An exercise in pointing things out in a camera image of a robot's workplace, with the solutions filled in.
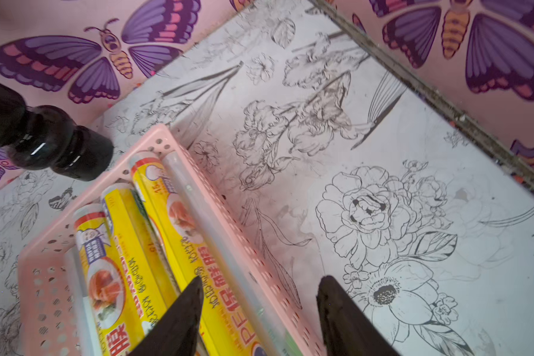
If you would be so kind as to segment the clear white wrap roll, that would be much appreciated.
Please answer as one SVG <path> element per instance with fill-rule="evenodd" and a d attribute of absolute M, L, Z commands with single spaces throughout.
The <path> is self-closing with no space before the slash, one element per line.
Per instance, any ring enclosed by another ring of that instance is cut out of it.
<path fill-rule="evenodd" d="M 77 336 L 80 340 L 81 355 L 102 356 L 77 247 L 72 247 L 65 253 L 64 263 L 68 276 L 68 286 L 73 298 L 73 310 L 77 325 Z"/>

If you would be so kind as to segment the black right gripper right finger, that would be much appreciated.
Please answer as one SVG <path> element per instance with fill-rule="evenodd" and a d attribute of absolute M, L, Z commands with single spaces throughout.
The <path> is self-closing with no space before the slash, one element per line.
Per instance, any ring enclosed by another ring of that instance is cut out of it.
<path fill-rule="evenodd" d="M 323 277 L 319 283 L 317 309 L 328 355 L 398 356 L 338 281 L 330 275 Z"/>

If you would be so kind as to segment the white green roll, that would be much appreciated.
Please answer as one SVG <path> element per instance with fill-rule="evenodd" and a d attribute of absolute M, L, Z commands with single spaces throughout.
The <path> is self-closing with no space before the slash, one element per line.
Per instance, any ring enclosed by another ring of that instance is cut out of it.
<path fill-rule="evenodd" d="M 225 200 L 187 156 L 173 151 L 163 158 L 173 184 L 197 221 L 230 286 L 252 322 L 268 355 L 302 355 L 295 325 L 286 318 L 292 301 L 278 285 L 262 256 L 233 218 Z"/>

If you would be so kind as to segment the potted green plant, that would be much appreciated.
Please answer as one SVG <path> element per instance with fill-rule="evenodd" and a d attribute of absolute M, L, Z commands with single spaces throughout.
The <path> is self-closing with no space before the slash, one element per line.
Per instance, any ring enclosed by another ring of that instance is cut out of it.
<path fill-rule="evenodd" d="M 107 169 L 114 145 L 77 125 L 60 108 L 30 108 L 20 94 L 0 84 L 0 179 L 7 170 L 53 172 L 92 181 Z"/>

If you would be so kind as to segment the yellow wrap roll front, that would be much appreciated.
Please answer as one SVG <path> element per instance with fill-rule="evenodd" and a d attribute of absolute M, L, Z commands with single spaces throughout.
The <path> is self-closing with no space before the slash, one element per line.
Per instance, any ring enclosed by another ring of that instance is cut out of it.
<path fill-rule="evenodd" d="M 258 334 L 157 154 L 128 161 L 131 179 L 181 289 L 203 285 L 200 334 L 210 355 L 265 355 Z"/>

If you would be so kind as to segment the long yellow wrap roll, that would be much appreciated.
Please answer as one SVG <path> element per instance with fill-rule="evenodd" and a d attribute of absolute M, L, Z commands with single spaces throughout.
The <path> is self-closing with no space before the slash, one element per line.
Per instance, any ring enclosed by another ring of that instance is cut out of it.
<path fill-rule="evenodd" d="M 133 185 L 108 186 L 102 192 L 102 204 L 131 297 L 133 323 L 146 336 L 179 292 Z"/>

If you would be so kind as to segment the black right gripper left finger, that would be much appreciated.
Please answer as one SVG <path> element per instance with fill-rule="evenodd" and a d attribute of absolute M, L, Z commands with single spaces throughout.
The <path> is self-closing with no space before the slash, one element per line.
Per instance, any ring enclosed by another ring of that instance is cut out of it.
<path fill-rule="evenodd" d="M 203 299 L 203 282 L 197 276 L 130 355 L 196 355 Z"/>

